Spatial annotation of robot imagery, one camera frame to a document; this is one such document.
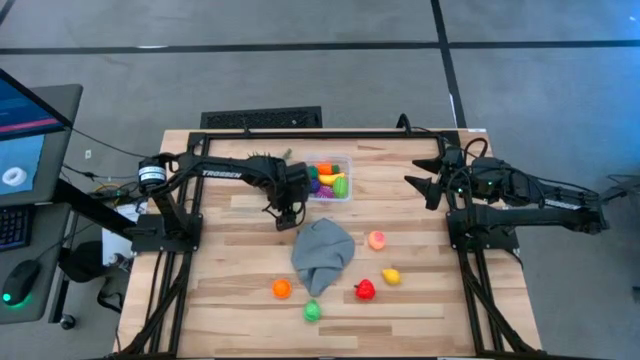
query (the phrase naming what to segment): plastic container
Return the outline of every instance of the plastic container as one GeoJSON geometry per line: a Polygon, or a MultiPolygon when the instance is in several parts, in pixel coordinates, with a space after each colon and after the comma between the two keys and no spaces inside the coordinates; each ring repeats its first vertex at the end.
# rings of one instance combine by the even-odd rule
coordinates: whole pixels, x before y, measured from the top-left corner
{"type": "Polygon", "coordinates": [[[318,154],[318,155],[307,155],[304,159],[304,162],[307,166],[313,166],[316,164],[333,164],[340,166],[340,172],[344,173],[345,179],[347,179],[347,186],[349,188],[347,197],[338,199],[338,198],[319,198],[316,197],[315,194],[309,194],[309,201],[322,201],[322,202],[347,202],[350,201],[353,194],[353,165],[351,163],[351,158],[347,155],[337,155],[337,154],[318,154]]]}

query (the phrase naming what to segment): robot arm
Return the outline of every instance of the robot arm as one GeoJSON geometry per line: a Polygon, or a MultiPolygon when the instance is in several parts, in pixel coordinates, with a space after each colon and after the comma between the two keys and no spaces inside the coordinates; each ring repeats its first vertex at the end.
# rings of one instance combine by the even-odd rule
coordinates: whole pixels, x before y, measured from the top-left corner
{"type": "Polygon", "coordinates": [[[478,157],[467,165],[463,150],[449,147],[441,157],[415,160],[413,164],[439,175],[435,183],[413,176],[405,176],[405,180],[425,196],[427,209],[437,209],[445,194],[453,209],[451,220],[455,219],[458,225],[458,231],[454,232],[464,234],[472,229],[497,226],[559,225],[595,234],[608,228],[598,194],[548,184],[549,180],[526,174],[493,157],[478,157]],[[465,199],[465,208],[458,208],[456,196],[465,199]],[[489,204],[502,200],[516,207],[537,204],[538,208],[497,210],[474,204],[473,199],[489,204]]]}
{"type": "Polygon", "coordinates": [[[236,179],[260,188],[269,202],[265,211],[272,208],[280,213],[275,215],[269,211],[276,218],[276,228],[280,231],[298,225],[297,214],[304,209],[309,196],[310,180],[306,164],[287,166],[283,159],[271,156],[232,159],[163,153],[141,161],[138,171],[141,193],[154,199],[163,216],[172,217],[171,212],[177,213],[177,219],[174,220],[179,223],[184,223],[185,216],[173,203],[171,192],[194,177],[236,179]],[[169,179],[166,176],[167,167],[173,172],[169,179]],[[294,203],[301,203],[301,209],[297,212],[293,210],[294,203]]]}

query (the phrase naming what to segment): green toy fruit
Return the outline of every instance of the green toy fruit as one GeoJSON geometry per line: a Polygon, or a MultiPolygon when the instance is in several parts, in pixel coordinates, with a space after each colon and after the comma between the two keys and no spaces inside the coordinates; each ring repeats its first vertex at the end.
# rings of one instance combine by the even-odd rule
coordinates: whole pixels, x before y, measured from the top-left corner
{"type": "Polygon", "coordinates": [[[349,195],[347,179],[339,177],[333,182],[333,195],[338,199],[344,199],[349,195]]]}
{"type": "Polygon", "coordinates": [[[308,166],[307,167],[307,171],[309,172],[309,176],[311,176],[312,179],[317,179],[318,178],[318,168],[315,166],[308,166]]]}
{"type": "Polygon", "coordinates": [[[318,305],[315,299],[309,300],[307,305],[304,306],[304,319],[309,322],[316,322],[320,320],[321,316],[322,310],[320,310],[320,305],[318,305]]]}

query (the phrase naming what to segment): butcher block tabletop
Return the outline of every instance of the butcher block tabletop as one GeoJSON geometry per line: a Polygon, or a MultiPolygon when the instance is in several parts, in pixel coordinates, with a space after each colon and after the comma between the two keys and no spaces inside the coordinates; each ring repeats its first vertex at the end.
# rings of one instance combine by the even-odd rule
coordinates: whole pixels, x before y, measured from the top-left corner
{"type": "MultiPolygon", "coordinates": [[[[161,152],[184,152],[191,131],[202,132],[166,131],[161,152]]],[[[484,132],[466,129],[459,134],[463,146],[476,137],[487,138],[484,132]]],[[[475,145],[471,151],[479,152],[481,144],[475,145]]],[[[274,219],[261,212],[267,200],[260,190],[238,180],[206,179],[202,240],[191,265],[178,357],[475,354],[458,257],[449,245],[447,204],[442,201],[437,211],[425,209],[424,197],[403,179],[405,175],[431,176],[411,161],[436,157],[435,140],[247,139],[213,140],[210,146],[211,156],[235,158],[254,152],[282,156],[291,149],[288,163],[304,161],[307,155],[351,157],[353,199],[308,202],[304,224],[332,220],[355,240],[355,256],[316,298],[322,308],[321,320],[306,322],[303,307],[311,297],[291,264],[298,228],[276,231],[274,219]],[[384,249],[374,251],[367,245],[366,237],[372,231],[384,232],[384,249]],[[381,276],[385,268],[398,270],[402,284],[387,285],[381,276]],[[273,281],[281,278],[293,285],[286,300],[275,298],[271,290],[273,281]],[[365,278],[374,283],[377,293],[373,301],[362,303],[354,296],[354,285],[365,278]]],[[[187,195],[188,209],[191,196],[187,195]]],[[[157,212],[152,203],[149,211],[157,212]]],[[[485,254],[496,305],[523,340],[539,348],[519,263],[501,250],[485,254]]],[[[155,253],[135,259],[119,326],[123,347],[145,322],[156,259],[155,253]]],[[[174,275],[181,261],[177,259],[174,275]]],[[[480,305],[479,314],[485,347],[490,349],[486,314],[480,305]]],[[[172,320],[170,308],[160,351],[167,350],[172,320]]]]}

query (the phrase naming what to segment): gray towel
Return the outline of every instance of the gray towel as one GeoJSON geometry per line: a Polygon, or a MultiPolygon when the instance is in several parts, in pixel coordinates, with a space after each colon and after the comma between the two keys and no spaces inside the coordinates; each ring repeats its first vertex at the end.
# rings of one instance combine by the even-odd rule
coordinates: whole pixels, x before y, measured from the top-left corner
{"type": "Polygon", "coordinates": [[[305,226],[296,238],[291,262],[311,296],[319,296],[338,278],[355,252],[353,238],[330,220],[305,226]]]}

